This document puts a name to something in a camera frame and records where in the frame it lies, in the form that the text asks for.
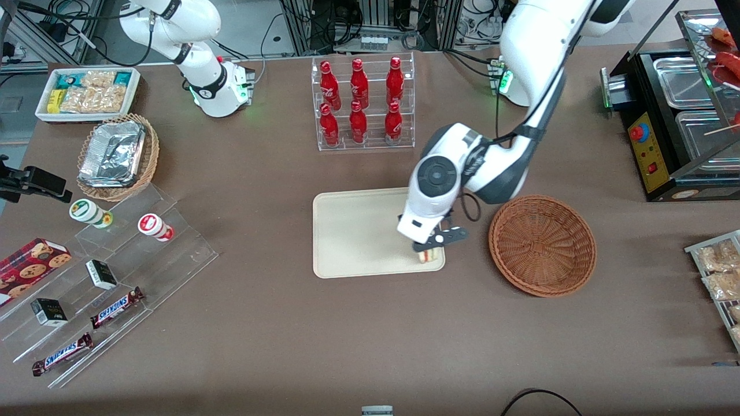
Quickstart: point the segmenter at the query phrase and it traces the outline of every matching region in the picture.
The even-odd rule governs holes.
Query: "white robotic arm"
[[[509,149],[460,123],[443,127],[432,136],[411,175],[397,228],[416,242],[415,250],[443,246],[445,238],[451,238],[452,234],[437,233],[437,225],[449,214],[460,187],[487,204],[501,204],[516,196],[560,98],[569,48],[582,29],[597,35],[608,31],[633,2],[519,1],[501,36],[501,52],[535,105],[504,137],[514,138]],[[434,236],[432,241],[428,241],[430,235]]]
[[[224,117],[249,104],[254,74],[220,62],[204,41],[221,30],[221,16],[208,0],[137,0],[121,7],[121,27],[136,43],[172,60],[190,83],[195,103],[212,117]]]

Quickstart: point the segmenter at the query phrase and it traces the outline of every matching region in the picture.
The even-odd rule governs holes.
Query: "aluminum foil container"
[[[130,187],[144,148],[146,127],[135,121],[95,128],[78,179],[90,187]]]

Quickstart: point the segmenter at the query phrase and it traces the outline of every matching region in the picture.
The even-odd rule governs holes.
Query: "small black box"
[[[61,310],[59,301],[37,298],[31,302],[31,309],[38,323],[45,326],[62,326],[67,323],[67,316]]]
[[[115,288],[118,282],[115,281],[113,273],[110,271],[110,267],[100,260],[91,260],[85,263],[87,267],[87,273],[92,279],[92,284],[105,290],[111,290]]]

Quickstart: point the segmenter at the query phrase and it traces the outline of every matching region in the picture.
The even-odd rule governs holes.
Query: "table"
[[[457,216],[471,237],[447,249],[439,272],[313,274],[313,197],[405,186],[442,125],[493,134],[488,81],[456,61],[415,55],[415,149],[358,154],[317,151],[310,58],[268,62],[254,104],[224,119],[192,103],[174,66],[141,67],[134,110],[161,140],[155,183],[222,255],[63,389],[32,388],[41,384],[30,369],[3,356],[0,411],[358,415],[388,403],[399,416],[490,415],[538,386],[592,415],[737,413],[740,372],[709,366],[737,355],[682,248],[737,229],[738,205],[644,202],[619,118],[600,110],[599,68],[624,51],[576,49],[522,190],[570,204],[599,246],[591,281],[556,299],[526,295],[496,270],[485,237],[497,207],[478,224]],[[501,131],[523,116],[502,100]],[[81,196],[74,177],[89,129],[39,122],[24,165],[65,177]],[[24,196],[0,217],[0,254],[81,227],[65,205]],[[537,409],[570,414],[529,396],[510,415]]]

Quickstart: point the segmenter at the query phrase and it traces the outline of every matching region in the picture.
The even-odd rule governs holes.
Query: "brown woven basket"
[[[102,199],[109,202],[123,201],[131,195],[135,195],[146,187],[146,185],[152,181],[154,171],[157,169],[157,157],[159,156],[159,139],[157,138],[157,132],[154,131],[152,125],[140,115],[126,114],[123,117],[111,118],[110,120],[103,121],[102,124],[114,124],[123,123],[125,121],[136,121],[147,129],[147,136],[144,138],[144,150],[141,152],[141,161],[139,162],[139,175],[136,183],[128,188],[93,188],[81,183],[77,180],[77,185],[80,186],[82,192],[96,199]],[[90,139],[93,136],[93,132],[87,135],[85,144],[82,145],[82,151],[77,159],[77,168],[82,167],[82,162],[85,160],[87,154],[87,147],[90,145]]]
[[[596,242],[586,221],[544,195],[522,196],[501,207],[488,230],[488,248],[505,278],[544,298],[577,291],[596,266]]]

